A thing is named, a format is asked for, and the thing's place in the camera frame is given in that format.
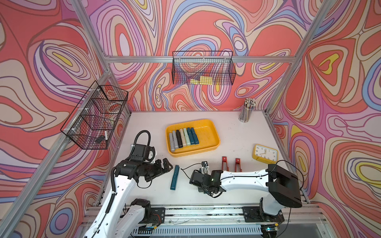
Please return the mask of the light green pliers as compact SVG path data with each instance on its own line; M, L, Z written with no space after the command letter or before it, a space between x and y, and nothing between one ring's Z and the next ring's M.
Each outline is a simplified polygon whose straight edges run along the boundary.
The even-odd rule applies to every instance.
M185 136L185 140L186 140L186 145L187 145L187 146L190 146L190 145L191 145L191 141L190 141L190 138L189 138L187 129L186 129L186 128L183 128L183 132L184 132L184 136Z

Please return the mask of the yellow plastic storage tray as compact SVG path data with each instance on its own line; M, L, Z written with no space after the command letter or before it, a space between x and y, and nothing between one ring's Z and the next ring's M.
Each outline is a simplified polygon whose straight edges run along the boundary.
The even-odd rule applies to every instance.
M170 125L165 135L167 149L173 157L212 151L220 145L216 127L208 119Z

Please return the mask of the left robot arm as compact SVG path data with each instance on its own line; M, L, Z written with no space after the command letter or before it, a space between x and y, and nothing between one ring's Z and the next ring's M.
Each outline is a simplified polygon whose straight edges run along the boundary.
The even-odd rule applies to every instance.
M131 192L140 178L146 182L170 172L173 165L167 158L155 159L155 149L147 145L135 145L130 155L112 169L111 190L106 196L98 215L84 238L127 238L138 224L161 223L161 217L151 211L150 201L136 198L122 216Z

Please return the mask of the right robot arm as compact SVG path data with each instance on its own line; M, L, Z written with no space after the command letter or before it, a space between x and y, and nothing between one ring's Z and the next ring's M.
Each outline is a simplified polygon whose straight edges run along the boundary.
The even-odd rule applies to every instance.
M267 195L260 200L260 208L270 216L277 215L286 207L302 207L297 175L277 164L269 164L267 169L254 172L213 170L210 174L203 174L195 170L189 184L213 198L237 189L266 192Z

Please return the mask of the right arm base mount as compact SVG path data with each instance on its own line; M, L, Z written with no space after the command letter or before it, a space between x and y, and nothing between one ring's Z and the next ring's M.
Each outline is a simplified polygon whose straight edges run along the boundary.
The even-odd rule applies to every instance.
M246 223L283 223L285 221L281 211L277 215L265 214L259 206L244 206L243 216Z

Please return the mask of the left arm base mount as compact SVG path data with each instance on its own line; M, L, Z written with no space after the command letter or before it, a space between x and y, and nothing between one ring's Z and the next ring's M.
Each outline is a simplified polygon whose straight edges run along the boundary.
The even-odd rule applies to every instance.
M140 224L162 224L165 221L165 207L153 207L144 209L143 220Z

